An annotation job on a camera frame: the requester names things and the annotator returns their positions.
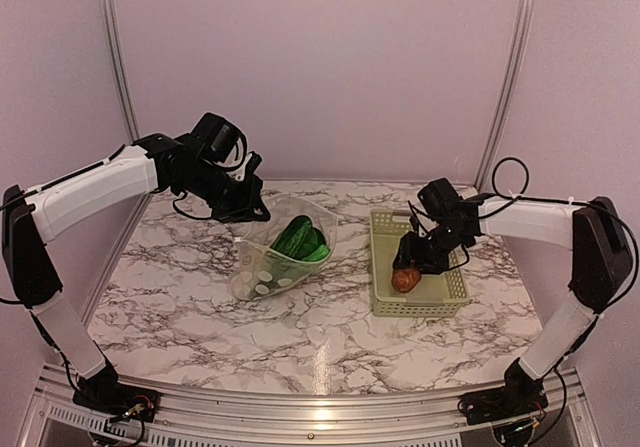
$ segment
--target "white marble surface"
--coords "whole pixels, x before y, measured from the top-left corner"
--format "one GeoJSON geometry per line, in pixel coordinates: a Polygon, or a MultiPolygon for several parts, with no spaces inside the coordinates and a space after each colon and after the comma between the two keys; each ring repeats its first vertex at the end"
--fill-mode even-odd
{"type": "MultiPolygon", "coordinates": [[[[471,303],[455,318],[371,314],[369,211],[404,209],[420,187],[267,182],[265,197],[301,196],[338,214],[338,245],[302,286],[257,302],[235,300],[226,285],[235,227],[180,217],[171,197],[158,195],[90,332],[123,374],[205,388],[365,394],[498,380],[541,330],[501,239],[471,249],[463,272],[471,303]]],[[[186,202],[208,213],[197,199],[186,202]]]]}

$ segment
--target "green cucumber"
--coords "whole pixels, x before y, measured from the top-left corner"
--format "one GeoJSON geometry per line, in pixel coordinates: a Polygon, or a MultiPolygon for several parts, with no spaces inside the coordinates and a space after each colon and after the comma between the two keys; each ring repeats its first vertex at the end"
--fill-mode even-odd
{"type": "Polygon", "coordinates": [[[330,253],[331,250],[329,250],[329,247],[323,244],[318,246],[318,248],[314,250],[310,255],[307,255],[300,260],[302,260],[303,262],[319,262],[322,259],[325,259],[330,253]]]}
{"type": "Polygon", "coordinates": [[[308,216],[299,215],[295,217],[275,242],[271,244],[271,248],[287,257],[294,258],[312,226],[313,224],[308,216]]]}
{"type": "Polygon", "coordinates": [[[327,242],[324,240],[324,235],[318,229],[313,227],[309,230],[309,233],[304,239],[304,242],[298,249],[295,255],[295,259],[301,260],[308,255],[311,255],[319,246],[326,244],[327,242]]]}

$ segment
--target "pink wall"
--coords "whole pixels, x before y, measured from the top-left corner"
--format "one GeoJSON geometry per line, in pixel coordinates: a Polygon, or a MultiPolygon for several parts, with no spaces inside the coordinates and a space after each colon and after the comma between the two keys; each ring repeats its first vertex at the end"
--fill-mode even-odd
{"type": "MultiPolygon", "coordinates": [[[[2,191],[66,174],[126,141],[98,0],[1,0],[0,73],[2,191]]],[[[129,211],[103,212],[49,248],[78,310],[129,211]]],[[[0,295],[13,297],[4,264],[0,295]]],[[[0,309],[0,444],[8,446],[49,349],[24,309],[0,309]]]]}
{"type": "Polygon", "coordinates": [[[116,0],[144,133],[214,110],[263,175],[472,182],[518,0],[116,0]]]}
{"type": "MultiPolygon", "coordinates": [[[[536,0],[499,157],[529,164],[531,192],[610,196],[640,235],[640,0],[536,0]]],[[[570,254],[510,242],[544,319],[566,293],[570,254]]],[[[638,445],[640,287],[602,320],[577,365],[603,445],[638,445]]]]}

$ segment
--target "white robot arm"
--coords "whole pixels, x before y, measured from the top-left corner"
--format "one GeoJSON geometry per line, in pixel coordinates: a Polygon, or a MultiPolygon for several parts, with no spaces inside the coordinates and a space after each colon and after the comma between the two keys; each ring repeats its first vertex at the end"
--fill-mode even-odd
{"type": "Polygon", "coordinates": [[[505,386],[465,394],[460,403],[471,425],[525,414],[538,405],[546,407],[542,380],[586,340],[632,270],[631,249],[613,203],[598,197],[588,203],[561,205],[549,199],[516,196],[509,200],[494,194],[462,199],[447,179],[429,183],[418,198],[425,209],[422,215],[437,226],[432,230],[422,227],[417,217],[420,212],[412,208],[414,230],[400,242],[393,265],[394,286],[406,287],[407,279],[417,282],[415,271],[440,274],[449,270],[449,253],[458,246],[472,246],[482,235],[538,240],[573,251],[566,299],[522,357],[507,369],[505,386]]]}
{"type": "MultiPolygon", "coordinates": [[[[154,391],[118,383],[118,376],[93,342],[62,292],[45,245],[83,219],[124,199],[163,191],[193,193],[220,222],[266,221],[262,180],[254,175],[260,156],[247,152],[242,132],[224,118],[205,114],[194,130],[176,139],[154,134],[107,159],[26,191],[4,194],[2,254],[18,301],[29,309],[43,337],[81,376],[74,401],[119,414],[136,397],[154,391]],[[242,159],[223,162],[235,148],[242,159]]],[[[145,420],[152,419],[153,412],[145,420]]]]}

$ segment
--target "clear plastic container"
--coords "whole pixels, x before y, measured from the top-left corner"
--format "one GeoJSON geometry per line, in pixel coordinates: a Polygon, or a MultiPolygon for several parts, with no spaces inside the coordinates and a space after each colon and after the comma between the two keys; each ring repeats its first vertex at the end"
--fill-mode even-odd
{"type": "Polygon", "coordinates": [[[254,222],[248,233],[235,239],[239,253],[237,270],[229,277],[233,295],[240,300],[259,300],[292,289],[324,265],[335,250],[338,217],[308,200],[278,195],[266,202],[271,220],[254,222]],[[307,215],[326,240],[330,253],[317,262],[287,257],[269,246],[298,215],[307,215]]]}

